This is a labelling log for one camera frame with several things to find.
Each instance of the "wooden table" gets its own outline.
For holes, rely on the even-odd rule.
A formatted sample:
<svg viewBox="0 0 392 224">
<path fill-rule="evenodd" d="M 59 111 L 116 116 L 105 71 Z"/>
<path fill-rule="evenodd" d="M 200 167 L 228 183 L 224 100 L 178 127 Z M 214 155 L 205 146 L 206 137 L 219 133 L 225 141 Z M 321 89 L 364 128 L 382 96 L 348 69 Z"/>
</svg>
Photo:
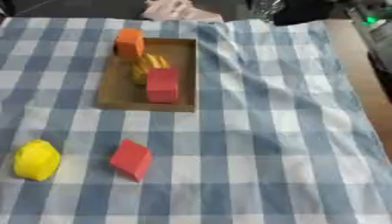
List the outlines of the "wooden table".
<svg viewBox="0 0 392 224">
<path fill-rule="evenodd" d="M 350 20 L 331 19 L 325 24 L 367 117 L 392 160 L 392 104 L 370 66 L 368 50 Z"/>
</svg>

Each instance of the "wooden tray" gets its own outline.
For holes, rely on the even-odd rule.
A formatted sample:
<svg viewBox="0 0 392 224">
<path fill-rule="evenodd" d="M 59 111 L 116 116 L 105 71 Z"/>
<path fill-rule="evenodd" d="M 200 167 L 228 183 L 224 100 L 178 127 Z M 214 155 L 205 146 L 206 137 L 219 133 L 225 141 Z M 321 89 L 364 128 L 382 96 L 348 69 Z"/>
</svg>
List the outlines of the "wooden tray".
<svg viewBox="0 0 392 224">
<path fill-rule="evenodd" d="M 145 38 L 147 53 L 164 56 L 179 70 L 178 102 L 156 104 L 147 100 L 145 87 L 134 85 L 130 63 L 115 54 L 108 58 L 97 94 L 97 106 L 103 109 L 133 109 L 169 112 L 193 112 L 196 99 L 196 40 Z"/>
</svg>

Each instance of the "yellow toy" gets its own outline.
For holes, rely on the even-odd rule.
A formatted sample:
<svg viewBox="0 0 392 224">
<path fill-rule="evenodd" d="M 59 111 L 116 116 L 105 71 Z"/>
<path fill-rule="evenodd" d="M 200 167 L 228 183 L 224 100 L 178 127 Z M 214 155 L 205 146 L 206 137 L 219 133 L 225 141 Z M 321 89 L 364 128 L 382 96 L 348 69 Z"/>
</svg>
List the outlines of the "yellow toy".
<svg viewBox="0 0 392 224">
<path fill-rule="evenodd" d="M 14 172 L 21 178 L 42 181 L 51 176 L 60 163 L 60 154 L 44 140 L 34 140 L 17 150 Z"/>
</svg>

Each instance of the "red cube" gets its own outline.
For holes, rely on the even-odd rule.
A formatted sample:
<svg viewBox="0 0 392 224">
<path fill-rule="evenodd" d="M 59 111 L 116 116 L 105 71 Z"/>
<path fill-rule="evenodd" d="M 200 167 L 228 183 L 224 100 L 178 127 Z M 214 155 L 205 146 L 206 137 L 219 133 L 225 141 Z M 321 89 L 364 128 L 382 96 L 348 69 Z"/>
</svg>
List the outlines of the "red cube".
<svg viewBox="0 0 392 224">
<path fill-rule="evenodd" d="M 138 143 L 123 140 L 110 159 L 110 163 L 119 171 L 140 182 L 152 160 L 151 151 Z"/>
<path fill-rule="evenodd" d="M 154 68 L 147 75 L 147 99 L 156 103 L 174 103 L 179 98 L 179 70 Z"/>
</svg>

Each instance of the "orange block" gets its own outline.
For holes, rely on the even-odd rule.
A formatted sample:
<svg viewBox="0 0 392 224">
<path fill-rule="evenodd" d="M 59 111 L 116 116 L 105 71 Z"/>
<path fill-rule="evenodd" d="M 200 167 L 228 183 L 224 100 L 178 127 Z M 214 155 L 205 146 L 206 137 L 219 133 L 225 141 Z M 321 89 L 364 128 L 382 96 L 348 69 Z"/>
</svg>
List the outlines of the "orange block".
<svg viewBox="0 0 392 224">
<path fill-rule="evenodd" d="M 125 28 L 120 30 L 115 39 L 118 56 L 133 60 L 144 52 L 143 33 L 139 30 Z"/>
</svg>

